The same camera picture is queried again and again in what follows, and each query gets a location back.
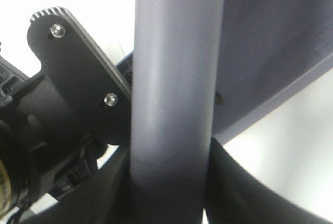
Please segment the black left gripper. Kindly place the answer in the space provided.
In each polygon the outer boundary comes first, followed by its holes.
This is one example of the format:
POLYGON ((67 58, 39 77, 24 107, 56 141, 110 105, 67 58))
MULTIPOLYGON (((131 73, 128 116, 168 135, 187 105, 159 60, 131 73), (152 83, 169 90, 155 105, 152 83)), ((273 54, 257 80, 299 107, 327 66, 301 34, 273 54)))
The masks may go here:
POLYGON ((81 128, 41 70, 29 78, 1 60, 1 213, 77 187, 106 146, 81 128))

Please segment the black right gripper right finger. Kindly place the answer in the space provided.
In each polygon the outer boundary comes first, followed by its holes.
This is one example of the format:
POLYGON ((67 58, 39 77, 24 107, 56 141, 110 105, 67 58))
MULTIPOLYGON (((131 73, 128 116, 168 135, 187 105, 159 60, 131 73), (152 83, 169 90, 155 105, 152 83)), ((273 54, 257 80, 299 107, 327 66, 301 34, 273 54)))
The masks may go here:
POLYGON ((208 223, 328 223, 248 173, 211 140, 204 208, 208 223))

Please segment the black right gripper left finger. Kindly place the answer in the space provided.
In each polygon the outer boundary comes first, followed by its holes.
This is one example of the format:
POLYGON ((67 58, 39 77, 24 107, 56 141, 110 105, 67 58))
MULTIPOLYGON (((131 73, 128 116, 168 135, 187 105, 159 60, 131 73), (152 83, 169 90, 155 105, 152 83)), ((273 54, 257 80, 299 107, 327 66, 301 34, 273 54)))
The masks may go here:
POLYGON ((207 145, 120 147, 78 189, 26 223, 201 223, 207 145))

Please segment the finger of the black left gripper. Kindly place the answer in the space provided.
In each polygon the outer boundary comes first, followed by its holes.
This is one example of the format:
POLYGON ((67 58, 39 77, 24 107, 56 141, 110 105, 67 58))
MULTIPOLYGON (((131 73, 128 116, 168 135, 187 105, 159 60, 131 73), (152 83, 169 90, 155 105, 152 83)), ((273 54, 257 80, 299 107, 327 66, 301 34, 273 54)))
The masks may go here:
POLYGON ((27 41, 85 132, 113 145, 130 141, 131 87, 71 12, 33 13, 27 41))

